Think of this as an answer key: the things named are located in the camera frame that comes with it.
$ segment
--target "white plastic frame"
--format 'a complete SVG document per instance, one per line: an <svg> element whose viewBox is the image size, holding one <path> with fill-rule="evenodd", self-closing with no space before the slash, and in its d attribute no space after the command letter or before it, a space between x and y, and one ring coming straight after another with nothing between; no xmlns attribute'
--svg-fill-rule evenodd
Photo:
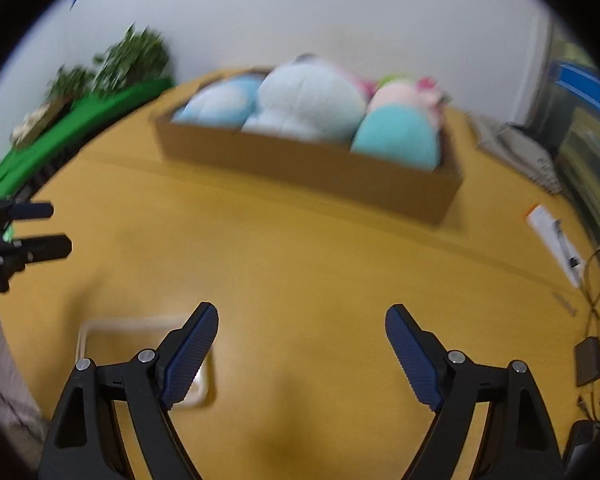
<svg viewBox="0 0 600 480"><path fill-rule="evenodd" d="M181 328L189 316L160 317L109 317L89 319L80 325L78 345L75 350L75 361L85 357L87 339L92 332L147 332L149 330L174 330ZM185 398L174 404L174 408L197 406L204 402L209 391L207 358L202 361L200 370L193 379L191 388Z"/></svg>

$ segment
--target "teal plush toy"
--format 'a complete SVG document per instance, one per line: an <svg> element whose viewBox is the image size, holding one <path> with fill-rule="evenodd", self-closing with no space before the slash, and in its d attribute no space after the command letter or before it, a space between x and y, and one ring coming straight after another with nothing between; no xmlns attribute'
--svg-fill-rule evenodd
<svg viewBox="0 0 600 480"><path fill-rule="evenodd" d="M369 113L351 151L426 171L440 163L438 134L422 111L405 105L385 105Z"/></svg>

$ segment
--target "pink plush toy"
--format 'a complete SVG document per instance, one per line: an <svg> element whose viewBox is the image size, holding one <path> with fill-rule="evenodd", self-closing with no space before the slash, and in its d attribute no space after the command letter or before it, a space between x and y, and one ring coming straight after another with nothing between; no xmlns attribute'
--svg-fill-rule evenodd
<svg viewBox="0 0 600 480"><path fill-rule="evenodd" d="M446 95L430 77L424 77L413 83L408 79L394 79L381 86L371 99L367 113L385 105L404 105L421 110L434 131L442 126L442 113Z"/></svg>

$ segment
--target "green cloth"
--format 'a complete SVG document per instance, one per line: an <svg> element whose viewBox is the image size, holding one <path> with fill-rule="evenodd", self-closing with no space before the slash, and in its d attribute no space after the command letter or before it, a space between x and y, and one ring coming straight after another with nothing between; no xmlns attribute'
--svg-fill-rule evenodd
<svg viewBox="0 0 600 480"><path fill-rule="evenodd" d="M94 94L74 103L72 110L32 145L11 149L0 162L0 200L19 190L53 156L69 144L115 118L158 97L173 86L171 78L162 78L132 86L111 97Z"/></svg>

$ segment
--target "metal screw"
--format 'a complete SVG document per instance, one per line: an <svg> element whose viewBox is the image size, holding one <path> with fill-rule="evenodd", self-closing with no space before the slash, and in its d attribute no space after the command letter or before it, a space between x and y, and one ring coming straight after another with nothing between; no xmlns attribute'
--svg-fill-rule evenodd
<svg viewBox="0 0 600 480"><path fill-rule="evenodd" d="M87 358L83 358L80 359L76 364L75 367L76 369L83 371L86 370L87 368L89 368L91 366L91 359L87 359Z"/></svg>
<svg viewBox="0 0 600 480"><path fill-rule="evenodd" d="M449 354L447 354L449 357L449 360L454 363L459 365L460 363L464 363L465 359L466 359L466 355L464 355L461 351L459 350L452 350L451 352L449 352Z"/></svg>
<svg viewBox="0 0 600 480"><path fill-rule="evenodd" d="M138 360L141 363L148 363L150 361L153 361L154 357L155 357L155 352L153 350L142 350L138 354Z"/></svg>
<svg viewBox="0 0 600 480"><path fill-rule="evenodd" d="M519 374L523 374L529 370L529 368L526 366L526 363L523 363L522 361L513 361L511 363L511 368L513 368Z"/></svg>

